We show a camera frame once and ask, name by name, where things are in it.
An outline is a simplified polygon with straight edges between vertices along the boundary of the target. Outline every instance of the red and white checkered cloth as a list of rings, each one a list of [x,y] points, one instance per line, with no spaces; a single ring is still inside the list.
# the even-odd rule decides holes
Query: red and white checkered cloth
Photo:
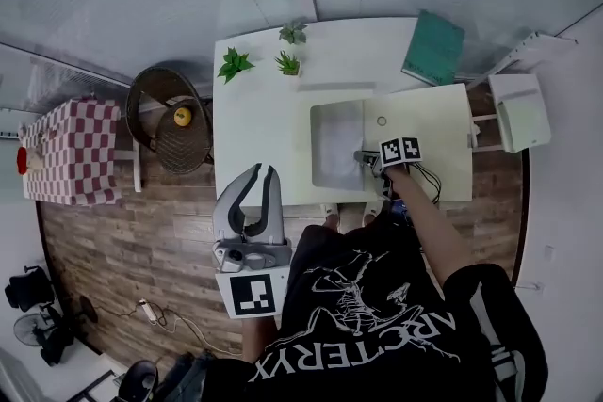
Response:
[[[26,198],[60,204],[114,203],[115,101],[71,99],[27,128],[26,148],[41,145],[44,168],[24,176]]]

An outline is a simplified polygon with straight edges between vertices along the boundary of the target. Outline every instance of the yellow fruit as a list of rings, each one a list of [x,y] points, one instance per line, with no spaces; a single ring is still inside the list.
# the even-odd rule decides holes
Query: yellow fruit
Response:
[[[188,126],[190,124],[191,118],[192,114],[190,112],[190,109],[188,109],[187,107],[180,107],[176,110],[175,113],[173,113],[173,120],[179,126]]]

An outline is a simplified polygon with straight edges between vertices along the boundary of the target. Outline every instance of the green book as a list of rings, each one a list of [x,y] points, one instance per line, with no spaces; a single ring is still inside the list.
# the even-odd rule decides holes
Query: green book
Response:
[[[433,86],[452,84],[463,51],[463,39],[461,27],[421,10],[402,72]]]

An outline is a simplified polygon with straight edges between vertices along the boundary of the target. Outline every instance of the round wicker chair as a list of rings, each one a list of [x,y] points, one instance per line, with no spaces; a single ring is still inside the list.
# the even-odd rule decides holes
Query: round wicker chair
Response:
[[[166,107],[155,132],[145,131],[139,118],[143,94]],[[192,113],[188,126],[178,126],[173,115],[179,107]],[[157,154],[163,168],[173,174],[186,174],[202,163],[213,164],[211,120],[206,104],[181,71],[157,65],[141,72],[130,88],[125,118],[132,137]]]

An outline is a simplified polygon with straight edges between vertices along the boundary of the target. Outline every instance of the green plant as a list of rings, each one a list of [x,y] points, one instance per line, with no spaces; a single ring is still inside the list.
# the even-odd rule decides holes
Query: green plant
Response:
[[[299,22],[289,22],[283,25],[283,28],[279,31],[279,39],[285,39],[290,44],[305,44],[305,34],[303,29],[307,25]]]
[[[285,51],[281,51],[281,57],[275,57],[274,60],[284,75],[298,75],[300,62],[295,56],[289,57]]]
[[[239,55],[234,47],[228,48],[228,54],[224,56],[224,64],[220,67],[220,72],[218,73],[218,77],[225,77],[224,84],[228,83],[232,80],[233,77],[236,76],[237,72],[246,71],[255,67],[249,60],[247,60],[247,56],[249,54]]]

